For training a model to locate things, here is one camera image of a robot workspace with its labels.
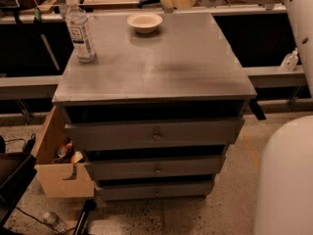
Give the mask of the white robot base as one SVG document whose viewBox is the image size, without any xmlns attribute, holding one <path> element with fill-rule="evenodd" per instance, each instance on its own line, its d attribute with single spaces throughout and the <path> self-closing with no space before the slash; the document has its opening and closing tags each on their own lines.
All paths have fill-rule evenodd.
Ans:
<svg viewBox="0 0 313 235">
<path fill-rule="evenodd" d="M 313 235 L 313 117 L 282 125 L 261 161 L 253 235 Z"/>
</svg>

